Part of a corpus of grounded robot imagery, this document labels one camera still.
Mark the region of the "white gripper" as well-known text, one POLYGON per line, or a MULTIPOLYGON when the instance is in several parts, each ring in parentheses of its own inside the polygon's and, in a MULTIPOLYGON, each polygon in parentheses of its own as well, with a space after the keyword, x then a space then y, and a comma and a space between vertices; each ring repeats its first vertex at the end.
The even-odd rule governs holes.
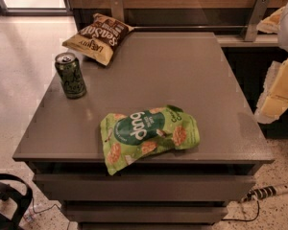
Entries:
MULTIPOLYGON (((256 29, 266 34, 278 32, 278 45, 288 52, 288 2, 261 20, 256 29)), ((270 124, 288 109, 288 58, 282 63, 273 61, 267 71, 254 117, 260 124, 270 124)))

